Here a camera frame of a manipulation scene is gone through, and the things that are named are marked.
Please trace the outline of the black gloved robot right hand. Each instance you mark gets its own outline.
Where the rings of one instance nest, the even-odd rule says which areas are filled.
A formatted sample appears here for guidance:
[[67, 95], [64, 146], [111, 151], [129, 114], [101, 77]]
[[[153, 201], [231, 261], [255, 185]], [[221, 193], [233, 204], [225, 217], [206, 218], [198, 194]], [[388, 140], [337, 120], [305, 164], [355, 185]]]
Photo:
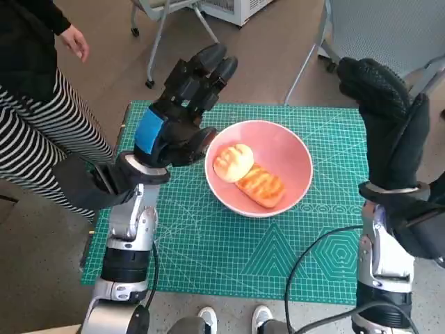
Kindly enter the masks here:
[[430, 129], [428, 96], [412, 97], [401, 77], [370, 58], [341, 59], [337, 75], [364, 121], [370, 183], [388, 191], [416, 187]]

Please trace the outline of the bare black robot left hand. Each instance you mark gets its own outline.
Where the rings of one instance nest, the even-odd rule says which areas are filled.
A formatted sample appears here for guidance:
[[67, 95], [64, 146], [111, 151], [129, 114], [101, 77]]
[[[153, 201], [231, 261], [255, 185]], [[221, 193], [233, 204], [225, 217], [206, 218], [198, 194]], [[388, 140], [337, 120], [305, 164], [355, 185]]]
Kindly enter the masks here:
[[205, 156], [215, 138], [214, 127], [201, 127], [219, 93], [238, 67], [227, 48], [212, 44], [189, 61], [180, 59], [164, 83], [160, 98], [150, 104], [135, 132], [133, 154], [153, 168], [188, 166]]

